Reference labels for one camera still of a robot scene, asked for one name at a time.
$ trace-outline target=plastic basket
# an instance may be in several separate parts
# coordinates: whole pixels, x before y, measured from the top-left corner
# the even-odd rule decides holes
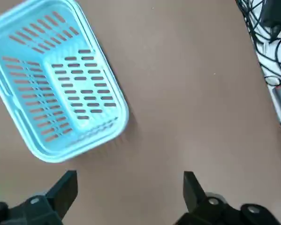
[[[115,138],[129,116],[73,0],[30,0],[0,16],[0,96],[31,152],[46,162]]]

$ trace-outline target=black cable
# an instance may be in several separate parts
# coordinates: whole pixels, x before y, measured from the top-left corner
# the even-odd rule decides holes
[[[238,6],[238,8],[240,9],[240,11],[242,12],[242,14],[243,14],[243,17],[244,17],[244,19],[245,19],[245,21],[246,21],[246,25],[247,25],[247,28],[248,28],[248,30],[249,31],[251,31],[252,29],[253,29],[253,25],[252,25],[252,22],[251,22],[251,20],[250,20],[250,16],[249,16],[249,13],[251,13],[253,16],[254,16],[254,18],[256,19],[256,20],[258,20],[258,18],[256,17],[256,15],[252,12],[252,9],[250,8],[250,6],[249,6],[249,4],[248,4],[248,1],[246,1],[246,5],[244,6],[244,4],[243,4],[243,1],[242,0],[235,0],[236,1],[236,4],[237,4],[237,6]],[[257,6],[259,6],[260,4],[264,4],[264,0],[262,0],[261,2],[259,2],[258,4],[256,4],[255,5],[255,7],[257,7]],[[257,36],[260,36],[260,37],[262,37],[263,39],[265,39],[265,40],[267,40],[267,41],[269,41],[270,42],[270,38],[267,38],[267,37],[265,37],[265,36],[263,36],[263,35],[261,35],[261,34],[259,34],[259,33],[257,33],[257,32],[252,32],[251,33],[251,37],[252,37],[252,41],[253,41],[253,43],[254,43],[254,45],[255,45],[255,48],[256,48],[256,51],[257,51],[257,53],[259,54],[259,55],[261,55],[262,57],[264,57],[264,58],[266,58],[267,60],[270,60],[270,61],[272,61],[272,62],[275,62],[275,63],[279,63],[280,65],[281,65],[281,62],[280,61],[277,61],[277,59],[272,59],[272,58],[270,58],[270,57],[268,57],[268,56],[266,56],[266,55],[264,55],[260,50],[259,50],[259,48],[258,48],[258,44],[264,44],[264,42],[262,42]]]
[[[254,5],[253,7],[251,7],[251,11],[249,11],[249,13],[250,13],[250,12],[253,12],[253,10],[256,9],[258,6],[260,6],[261,4],[264,4],[264,1],[260,1],[259,3],[257,3],[257,4]]]
[[[252,0],[252,3],[251,3],[251,13],[253,14],[253,15],[255,15],[254,13],[253,13],[253,2],[254,2],[254,0]],[[254,27],[252,28],[253,29],[253,31],[257,28],[257,26],[260,24],[260,22],[261,22],[261,19],[262,19],[262,14],[263,14],[263,10],[264,10],[264,2],[265,2],[265,0],[262,0],[260,3],[261,3],[261,11],[260,11],[260,15],[259,15],[259,18],[256,20],[256,23],[255,23],[255,25],[254,25]]]
[[[266,80],[267,78],[275,78],[275,79],[278,80],[279,83],[278,83],[278,84],[271,84],[271,83],[269,83],[269,82]],[[278,78],[278,77],[276,77],[276,76],[265,76],[264,79],[265,79],[265,81],[266,81],[266,84],[269,85],[269,86],[271,86],[271,87],[279,87],[279,86],[281,86],[281,79]]]
[[[278,44],[276,46],[276,49],[275,49],[275,60],[276,60],[276,63],[278,65],[279,69],[281,70],[281,63],[280,63],[279,58],[278,58],[278,50],[279,50],[280,45],[281,45],[281,39],[278,42]]]
[[[262,4],[262,6],[261,6],[261,11],[260,11],[259,18],[257,18],[256,15],[255,15],[254,12],[253,12],[253,10],[254,10],[255,8],[252,8],[252,9],[250,10],[250,13],[251,13],[250,15],[253,16],[254,20],[257,21],[257,23],[255,24],[256,27],[257,27],[258,25],[260,25],[260,27],[261,27],[268,35],[271,35],[271,33],[270,33],[264,26],[262,26],[262,25],[260,24],[261,19],[262,19],[262,14],[263,14],[263,12],[264,12],[265,0],[261,0],[261,1],[260,1],[260,4]]]
[[[264,69],[266,69],[267,71],[271,72],[272,74],[275,74],[277,77],[279,77],[281,79],[281,75],[278,74],[277,72],[271,70],[270,68],[268,68],[266,65],[262,64],[261,62],[259,63],[260,66]]]

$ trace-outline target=brown table surface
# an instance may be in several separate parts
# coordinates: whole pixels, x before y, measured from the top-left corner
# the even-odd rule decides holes
[[[0,0],[0,14],[19,3]],[[129,102],[117,139],[62,164],[27,149],[0,99],[0,200],[20,203],[66,169],[65,224],[171,225],[184,170],[234,206],[281,220],[281,130],[234,1],[80,0]]]

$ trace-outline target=cable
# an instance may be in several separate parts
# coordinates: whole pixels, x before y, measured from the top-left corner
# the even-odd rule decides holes
[[[278,42],[278,44],[276,46],[276,49],[275,49],[275,60],[276,60],[276,63],[278,65],[279,69],[281,70],[281,63],[280,63],[279,58],[278,58],[278,50],[279,50],[280,45],[281,45],[281,39]]]
[[[235,1],[243,15],[245,25],[248,29],[259,59],[265,59],[274,62],[279,68],[279,71],[273,71],[268,66],[259,62],[264,72],[264,80],[266,84],[268,87],[281,86],[281,61],[278,55],[279,48],[281,47],[281,37],[279,37],[281,26],[276,26],[270,30],[262,24],[262,16],[264,14],[266,0],[260,0],[256,5],[254,5],[254,0]],[[266,53],[262,51],[265,44],[276,44],[274,58],[267,56]]]

